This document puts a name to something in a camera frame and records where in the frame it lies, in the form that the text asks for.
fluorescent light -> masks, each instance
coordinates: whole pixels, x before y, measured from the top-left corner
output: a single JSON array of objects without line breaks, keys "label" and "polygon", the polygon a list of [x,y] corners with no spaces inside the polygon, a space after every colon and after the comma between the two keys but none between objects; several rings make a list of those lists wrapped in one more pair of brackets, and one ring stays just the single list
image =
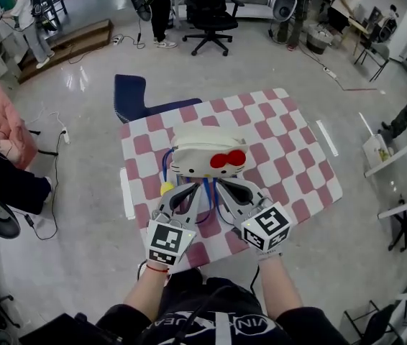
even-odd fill
[{"label": "fluorescent light", "polygon": [[335,157],[339,156],[338,150],[334,146],[333,141],[331,140],[328,132],[326,131],[325,126],[321,123],[321,120],[317,120],[316,123],[319,126],[321,133],[324,135],[326,143],[328,143],[328,146],[330,147],[333,156]]},{"label": "fluorescent light", "polygon": [[373,131],[371,130],[370,125],[368,125],[367,120],[363,117],[362,113],[360,112],[359,114],[360,114],[360,117],[362,118],[363,122],[364,122],[365,125],[367,126],[367,129],[368,129],[368,131],[370,132],[370,134],[371,134],[372,136],[375,135],[375,134],[373,133]]}]

navy blue chair seat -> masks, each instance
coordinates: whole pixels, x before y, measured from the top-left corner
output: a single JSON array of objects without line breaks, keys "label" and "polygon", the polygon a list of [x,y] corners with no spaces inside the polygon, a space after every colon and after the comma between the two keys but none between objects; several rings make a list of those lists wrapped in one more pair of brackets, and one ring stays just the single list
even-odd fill
[{"label": "navy blue chair seat", "polygon": [[114,77],[114,110],[122,123],[128,123],[129,121],[202,102],[199,98],[191,98],[189,100],[146,107],[145,90],[146,80],[143,77],[116,74]]}]

gray floor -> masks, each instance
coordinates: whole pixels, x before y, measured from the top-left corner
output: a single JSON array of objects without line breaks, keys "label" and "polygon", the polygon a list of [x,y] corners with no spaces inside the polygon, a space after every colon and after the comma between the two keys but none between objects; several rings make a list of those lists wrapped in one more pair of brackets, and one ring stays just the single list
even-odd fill
[{"label": "gray floor", "polygon": [[[77,1],[85,5],[78,6]],[[138,21],[132,9],[116,10],[124,7],[124,0],[67,2],[74,27],[91,22],[91,12],[97,12],[95,20],[113,18],[114,33],[137,36]],[[266,88],[287,90],[309,122],[344,191],[340,201],[297,226],[284,245],[285,264],[304,303],[322,308],[338,324],[344,309],[369,299],[384,305],[404,288],[407,251],[388,252],[391,224],[389,220],[378,221],[376,215],[393,206],[401,191],[407,197],[407,159],[366,180],[361,146],[370,133],[360,114],[373,131],[380,121],[390,121],[407,102],[407,75],[399,64],[391,63],[375,83],[368,83],[377,70],[370,60],[363,68],[353,66],[350,47],[329,48],[321,60],[338,74],[345,88],[378,89],[342,91],[300,50],[289,52],[272,42],[268,27],[268,22],[242,21],[232,31],[234,41],[228,44],[228,57],[222,57],[221,50],[211,43],[192,57],[198,42],[180,41],[186,32],[192,32],[189,28],[170,30],[170,39],[179,45],[160,50],[152,44],[150,25],[143,23],[145,49],[138,50],[126,38],[121,45],[92,52],[74,65],[59,65],[20,87],[14,104],[23,119],[35,119],[41,103],[45,107],[41,119],[29,126],[42,131],[40,148],[54,149],[62,128],[55,115],[45,116],[52,111],[60,112],[71,140],[60,147],[57,237],[39,241],[22,224],[18,239],[0,239],[1,287],[15,297],[9,309],[23,325],[20,333],[62,312],[84,312],[89,320],[96,321],[110,305],[122,301],[136,280],[137,264],[144,259],[136,225],[124,217],[119,182],[119,168],[123,166],[118,134],[121,123],[113,110],[117,73],[146,78],[149,106],[193,97],[206,101]],[[330,133],[338,156],[332,155],[317,120]],[[407,131],[397,144],[406,143]],[[41,175],[55,176],[51,157],[39,156],[34,169]],[[52,225],[40,224],[38,231],[43,236],[49,234]],[[255,270],[251,252],[203,268],[207,275],[228,277],[246,288]],[[261,296],[259,281],[255,287]]]}]

yellow ball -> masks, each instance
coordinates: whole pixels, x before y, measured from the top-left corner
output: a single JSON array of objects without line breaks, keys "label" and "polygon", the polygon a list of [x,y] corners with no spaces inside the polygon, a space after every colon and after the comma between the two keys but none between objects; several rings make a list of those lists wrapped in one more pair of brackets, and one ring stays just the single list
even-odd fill
[{"label": "yellow ball", "polygon": [[175,186],[172,183],[170,183],[169,181],[166,181],[165,183],[162,183],[162,185],[160,186],[160,195],[163,196],[169,190],[174,189],[174,187]]}]

checkered tablecloth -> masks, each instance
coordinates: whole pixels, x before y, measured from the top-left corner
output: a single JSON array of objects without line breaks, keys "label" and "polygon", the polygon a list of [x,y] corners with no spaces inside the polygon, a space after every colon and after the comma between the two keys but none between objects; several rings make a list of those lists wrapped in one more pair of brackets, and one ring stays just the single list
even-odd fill
[{"label": "checkered tablecloth", "polygon": [[[173,127],[181,123],[237,127],[250,146],[240,178],[251,180],[280,201],[297,224],[336,202],[342,189],[295,102],[282,88],[219,98],[124,124],[125,167],[143,241],[160,200],[162,157],[170,149]],[[168,180],[174,181],[174,174]],[[199,216],[209,202],[202,193]],[[213,208],[174,271],[202,266],[247,248]]]}]

